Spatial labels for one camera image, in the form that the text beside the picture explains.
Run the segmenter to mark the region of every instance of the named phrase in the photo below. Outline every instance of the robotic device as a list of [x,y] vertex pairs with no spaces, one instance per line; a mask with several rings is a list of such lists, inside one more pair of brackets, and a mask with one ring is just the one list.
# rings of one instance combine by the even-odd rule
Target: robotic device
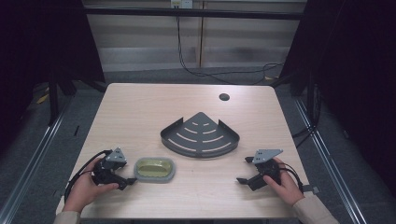
[[64,202],[66,202],[67,197],[69,196],[70,191],[78,178],[85,173],[83,172],[85,167],[87,167],[90,162],[92,162],[101,154],[105,154],[105,156],[95,164],[93,170],[86,171],[93,172],[92,180],[96,185],[118,183],[119,189],[123,190],[128,185],[132,185],[136,181],[136,178],[125,179],[119,175],[114,174],[115,170],[122,168],[127,163],[124,155],[121,152],[121,149],[116,148],[114,151],[111,149],[104,150],[93,156],[89,161],[87,161],[84,166],[82,166],[81,169],[79,169],[79,171],[69,181],[69,184],[67,185],[64,192]]
[[285,170],[294,175],[297,180],[297,184],[301,192],[303,192],[303,183],[301,183],[299,176],[297,173],[289,166],[289,168],[280,168],[279,164],[273,159],[273,157],[282,153],[282,149],[259,149],[256,151],[256,155],[254,157],[246,157],[245,161],[248,163],[252,163],[256,166],[257,171],[259,171],[258,175],[251,177],[250,179],[245,178],[236,178],[238,182],[242,185],[248,185],[251,190],[260,189],[267,185],[265,181],[262,179],[264,175],[271,176],[278,185],[281,185],[280,181],[280,171]]

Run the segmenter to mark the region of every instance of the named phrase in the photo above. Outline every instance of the beige sleeve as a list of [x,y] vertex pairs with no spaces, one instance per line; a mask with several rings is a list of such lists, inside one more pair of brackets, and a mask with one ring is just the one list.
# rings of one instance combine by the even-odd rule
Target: beige sleeve
[[304,224],[339,223],[316,195],[298,201],[293,206],[293,211]]
[[78,224],[80,222],[80,213],[62,212],[56,215],[53,224]]

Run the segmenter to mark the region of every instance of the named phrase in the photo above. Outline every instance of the person's left hand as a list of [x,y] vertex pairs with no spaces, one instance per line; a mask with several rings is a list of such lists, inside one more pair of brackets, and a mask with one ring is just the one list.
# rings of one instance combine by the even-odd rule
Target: person's left hand
[[86,173],[83,173],[83,175],[79,177],[79,179],[73,186],[66,200],[66,204],[64,205],[64,209],[62,210],[63,212],[75,211],[81,213],[82,209],[86,205],[92,203],[97,196],[109,192],[113,189],[117,189],[119,187],[119,184],[117,183],[106,184],[102,186],[97,186],[95,185],[95,183],[93,183],[90,171],[93,170],[94,165],[99,160],[101,160],[101,158],[93,160],[84,169],[84,172]]

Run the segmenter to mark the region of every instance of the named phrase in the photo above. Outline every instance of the wooden table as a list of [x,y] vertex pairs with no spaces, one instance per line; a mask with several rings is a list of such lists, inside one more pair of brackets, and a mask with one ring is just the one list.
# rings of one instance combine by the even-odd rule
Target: wooden table
[[[227,93],[228,101],[219,96]],[[213,159],[195,159],[165,147],[160,132],[180,118],[198,112],[218,123],[221,119],[240,136],[238,147]],[[291,165],[304,184],[304,168],[293,144],[274,89],[262,86],[111,84],[94,119],[73,174],[94,154],[120,147],[128,160],[117,172],[134,176],[142,157],[174,161],[175,177],[166,184],[136,181],[88,205],[83,218],[274,218],[293,217],[268,187],[252,191],[237,177],[257,174],[245,157],[257,149],[282,148],[278,157]],[[64,206],[61,200],[57,212]]]

